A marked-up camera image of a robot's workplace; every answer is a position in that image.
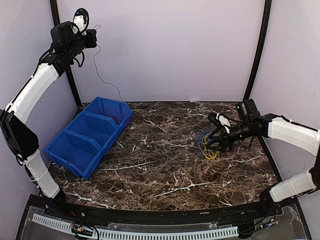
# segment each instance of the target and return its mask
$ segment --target marble tabletop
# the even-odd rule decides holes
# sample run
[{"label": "marble tabletop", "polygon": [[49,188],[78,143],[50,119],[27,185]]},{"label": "marble tabletop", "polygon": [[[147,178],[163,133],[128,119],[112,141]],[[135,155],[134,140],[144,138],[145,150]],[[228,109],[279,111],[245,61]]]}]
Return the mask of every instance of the marble tabletop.
[{"label": "marble tabletop", "polygon": [[216,160],[199,153],[195,137],[214,128],[206,116],[215,111],[237,119],[235,103],[128,105],[131,122],[88,181],[51,166],[68,202],[121,210],[199,210],[256,202],[277,182],[257,139],[249,149],[236,143]]}]

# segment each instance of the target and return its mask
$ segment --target robotic arm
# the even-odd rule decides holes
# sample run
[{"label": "robotic arm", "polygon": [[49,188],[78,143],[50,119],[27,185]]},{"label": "robotic arm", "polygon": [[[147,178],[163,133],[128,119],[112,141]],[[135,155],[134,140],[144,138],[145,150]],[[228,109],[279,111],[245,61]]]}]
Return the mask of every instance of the robotic arm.
[{"label": "robotic arm", "polygon": [[261,116],[252,99],[237,104],[236,108],[241,121],[237,121],[239,124],[232,127],[229,121],[226,124],[226,120],[231,120],[227,116],[213,112],[209,114],[209,120],[217,129],[209,136],[207,149],[225,152],[231,149],[236,141],[246,138],[253,140],[254,137],[260,136],[281,140],[316,157],[315,165],[311,169],[279,182],[260,194],[258,212],[261,215],[265,215],[267,209],[276,203],[301,194],[312,193],[320,188],[320,132],[317,129],[272,113]]},{"label": "robotic arm", "polygon": [[[0,126],[7,145],[21,166],[25,167],[30,180],[43,195],[54,199],[63,195],[51,177],[39,151],[38,137],[26,123],[31,111],[45,91],[59,78],[67,67],[84,62],[84,49],[95,48],[95,29],[88,29],[89,14],[80,8],[74,14],[74,22],[63,22],[51,30],[52,44],[39,59],[37,68],[14,99],[0,110]],[[82,54],[82,63],[76,56]]]}]

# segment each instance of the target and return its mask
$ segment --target white wall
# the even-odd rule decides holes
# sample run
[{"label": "white wall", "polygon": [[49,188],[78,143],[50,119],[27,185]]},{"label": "white wall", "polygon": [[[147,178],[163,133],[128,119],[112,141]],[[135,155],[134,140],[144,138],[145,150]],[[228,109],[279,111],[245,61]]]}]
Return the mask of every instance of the white wall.
[{"label": "white wall", "polygon": [[[53,27],[48,0],[0,0],[0,108],[18,93],[50,47]],[[66,77],[45,93],[27,125],[43,150],[76,110]],[[30,193],[36,188],[0,136],[0,239],[15,239]]]},{"label": "white wall", "polygon": [[[63,21],[86,8],[97,24],[100,75],[125,101],[240,101],[261,27],[264,0],[59,0]],[[85,50],[73,67],[81,99],[119,99]]]},{"label": "white wall", "polygon": [[[275,113],[320,129],[320,0],[272,2],[252,98]],[[284,180],[311,168],[315,157],[286,143],[267,144]],[[313,239],[320,239],[320,191],[300,198]]]}]

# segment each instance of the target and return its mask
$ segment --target black pole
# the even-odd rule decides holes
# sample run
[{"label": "black pole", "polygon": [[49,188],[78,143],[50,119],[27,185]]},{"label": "black pole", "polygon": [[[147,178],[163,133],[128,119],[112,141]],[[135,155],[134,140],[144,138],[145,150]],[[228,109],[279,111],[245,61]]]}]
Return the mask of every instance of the black pole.
[{"label": "black pole", "polygon": [[268,23],[269,23],[270,11],[271,11],[271,3],[272,3],[272,0],[265,0],[264,2],[264,10],[263,10],[263,17],[262,17],[262,24],[260,29],[258,45],[256,47],[254,61],[253,61],[249,81],[244,93],[243,101],[250,98],[252,89],[255,84],[255,80],[256,80],[256,76],[257,76],[257,72],[258,72],[258,68],[259,68],[259,64],[262,56],[262,51],[264,49],[266,35],[267,35],[267,29],[268,29]]},{"label": "black pole", "polygon": [[[53,24],[56,26],[56,25],[60,24],[60,17],[59,17],[57,0],[50,0],[50,6],[51,6]],[[70,66],[68,66],[66,68],[65,74],[66,74],[66,77],[68,79],[68,82],[69,82],[69,85],[70,85],[70,88],[71,88],[71,92],[72,92],[74,101],[76,103],[76,106],[79,108],[82,105],[82,103],[81,103],[81,100],[80,100],[80,96],[79,96],[79,93],[78,93],[78,89],[77,89],[77,86],[76,86],[74,75],[72,74]]]}]

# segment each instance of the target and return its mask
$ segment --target blue bin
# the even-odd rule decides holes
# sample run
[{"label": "blue bin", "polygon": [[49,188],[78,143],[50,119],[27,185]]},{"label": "blue bin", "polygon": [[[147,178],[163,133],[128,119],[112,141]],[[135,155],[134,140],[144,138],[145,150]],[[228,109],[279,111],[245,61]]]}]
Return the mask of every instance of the blue bin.
[{"label": "blue bin", "polygon": [[88,180],[132,116],[126,103],[96,97],[45,151],[58,166]]}]

